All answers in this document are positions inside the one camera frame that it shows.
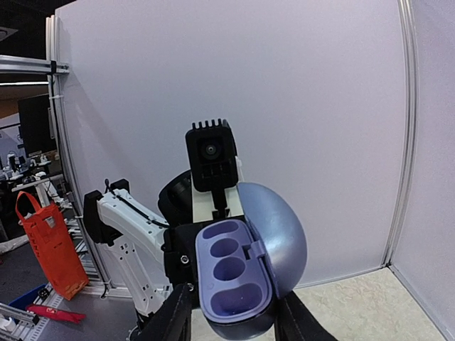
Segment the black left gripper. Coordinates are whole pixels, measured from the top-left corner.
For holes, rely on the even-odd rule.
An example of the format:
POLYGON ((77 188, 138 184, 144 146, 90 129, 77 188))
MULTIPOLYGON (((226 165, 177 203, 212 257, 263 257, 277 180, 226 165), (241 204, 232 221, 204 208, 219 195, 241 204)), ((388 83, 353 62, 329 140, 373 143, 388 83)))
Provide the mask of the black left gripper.
POLYGON ((197 284, 196 236, 198 224, 185 224, 171 227, 164 232, 164 269, 170 283, 197 284))

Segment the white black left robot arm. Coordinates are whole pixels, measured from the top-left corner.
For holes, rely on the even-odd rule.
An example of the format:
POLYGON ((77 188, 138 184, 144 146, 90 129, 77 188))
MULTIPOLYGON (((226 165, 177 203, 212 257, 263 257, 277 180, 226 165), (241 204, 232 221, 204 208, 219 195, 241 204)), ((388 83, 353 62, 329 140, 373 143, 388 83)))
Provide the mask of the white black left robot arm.
POLYGON ((85 194, 83 224, 115 263, 143 330, 175 286, 197 281, 194 253, 184 246, 194 237, 175 231, 193 221, 191 173, 183 172, 161 190, 159 214, 133 198, 128 180, 105 185, 104 191, 85 194))

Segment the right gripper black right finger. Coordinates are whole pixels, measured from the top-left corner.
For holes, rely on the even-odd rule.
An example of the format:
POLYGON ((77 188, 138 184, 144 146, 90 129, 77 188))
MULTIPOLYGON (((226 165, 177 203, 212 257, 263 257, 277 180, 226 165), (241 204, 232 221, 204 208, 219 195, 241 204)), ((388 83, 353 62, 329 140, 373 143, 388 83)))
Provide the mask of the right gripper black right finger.
POLYGON ((274 337, 280 341, 337 341, 293 291, 277 301, 274 337))

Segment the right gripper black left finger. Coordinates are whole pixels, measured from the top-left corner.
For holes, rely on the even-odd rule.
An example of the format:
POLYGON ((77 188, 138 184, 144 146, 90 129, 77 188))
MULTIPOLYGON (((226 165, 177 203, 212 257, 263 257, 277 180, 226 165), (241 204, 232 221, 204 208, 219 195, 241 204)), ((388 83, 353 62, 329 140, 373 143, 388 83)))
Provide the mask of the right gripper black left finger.
POLYGON ((191 340, 192 300, 190 286, 178 284, 144 329, 140 341, 191 340))

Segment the blue-grey oval charging case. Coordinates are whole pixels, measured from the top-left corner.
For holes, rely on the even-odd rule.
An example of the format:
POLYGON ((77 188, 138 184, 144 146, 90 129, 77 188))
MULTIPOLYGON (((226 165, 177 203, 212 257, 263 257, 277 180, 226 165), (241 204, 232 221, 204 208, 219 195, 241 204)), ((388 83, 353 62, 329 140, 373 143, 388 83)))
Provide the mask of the blue-grey oval charging case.
POLYGON ((304 228, 280 195, 256 183, 238 192, 244 215, 209 224, 195 241, 200 309, 226 340, 268 331, 307 260, 304 228))

